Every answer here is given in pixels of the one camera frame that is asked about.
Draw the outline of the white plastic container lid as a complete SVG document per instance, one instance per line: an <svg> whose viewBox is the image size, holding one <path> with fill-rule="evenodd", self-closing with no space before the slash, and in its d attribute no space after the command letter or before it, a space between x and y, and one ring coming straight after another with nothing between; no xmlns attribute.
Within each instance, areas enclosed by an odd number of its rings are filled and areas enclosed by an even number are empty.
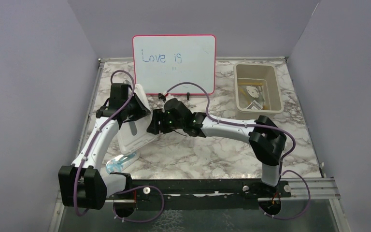
<svg viewBox="0 0 371 232"><path fill-rule="evenodd" d="M140 111L135 114L135 116L140 116L137 120L130 118L128 122L124 122L117 133L118 145L123 155L135 152L157 137L147 132L153 113L143 87L136 84L134 93L135 96L131 101L140 106Z"/></svg>

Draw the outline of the small bag black granules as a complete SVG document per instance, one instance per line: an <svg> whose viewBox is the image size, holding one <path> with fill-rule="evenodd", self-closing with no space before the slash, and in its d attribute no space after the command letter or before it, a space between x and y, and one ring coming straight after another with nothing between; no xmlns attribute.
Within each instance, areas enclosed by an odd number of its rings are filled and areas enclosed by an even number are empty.
<svg viewBox="0 0 371 232"><path fill-rule="evenodd" d="M263 110L263 105L257 102L256 100L252 100L250 104L247 106L247 110Z"/></svg>

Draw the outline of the bag of filter paper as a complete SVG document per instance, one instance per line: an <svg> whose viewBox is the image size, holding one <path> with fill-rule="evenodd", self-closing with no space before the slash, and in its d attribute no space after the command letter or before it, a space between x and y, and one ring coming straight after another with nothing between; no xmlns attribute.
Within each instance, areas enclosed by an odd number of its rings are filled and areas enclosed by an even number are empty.
<svg viewBox="0 0 371 232"><path fill-rule="evenodd" d="M244 88L245 88L245 92L247 94L247 96L246 96L247 102L251 102L252 100L256 100L260 104L264 103L264 97L263 97L263 92L262 92L261 87L249 85L249 86L245 86Z"/></svg>

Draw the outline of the yellow rubber tubing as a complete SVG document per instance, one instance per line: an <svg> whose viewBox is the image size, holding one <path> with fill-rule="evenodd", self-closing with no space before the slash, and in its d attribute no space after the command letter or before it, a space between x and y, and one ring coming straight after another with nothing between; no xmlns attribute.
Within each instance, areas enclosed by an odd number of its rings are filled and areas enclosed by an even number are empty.
<svg viewBox="0 0 371 232"><path fill-rule="evenodd" d="M255 100L260 104L264 102L262 84L239 85L239 91L247 101L252 102Z"/></svg>

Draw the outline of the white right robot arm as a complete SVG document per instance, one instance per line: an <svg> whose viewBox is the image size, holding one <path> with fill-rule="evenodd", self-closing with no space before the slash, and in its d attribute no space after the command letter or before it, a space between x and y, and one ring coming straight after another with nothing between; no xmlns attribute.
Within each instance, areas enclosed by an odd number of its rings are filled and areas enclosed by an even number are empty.
<svg viewBox="0 0 371 232"><path fill-rule="evenodd" d="M166 101L162 109L153 111L147 132L157 135L175 130L182 130L191 137L221 137L249 144L262 163L260 192L270 197L278 191L280 158L285 149L286 135L270 118L231 120L207 112L193 113L184 103L173 98Z"/></svg>

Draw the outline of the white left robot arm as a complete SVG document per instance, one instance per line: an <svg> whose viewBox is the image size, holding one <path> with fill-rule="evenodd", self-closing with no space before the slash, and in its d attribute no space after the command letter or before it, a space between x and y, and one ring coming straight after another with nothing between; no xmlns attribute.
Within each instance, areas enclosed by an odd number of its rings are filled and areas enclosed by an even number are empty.
<svg viewBox="0 0 371 232"><path fill-rule="evenodd" d="M114 83L110 97L96 111L96 121L88 141L69 166L58 172L64 206L99 210L107 197L132 194L130 175L120 171L102 177L100 168L114 138L120 152L129 155L156 139L147 132L152 111L143 87Z"/></svg>

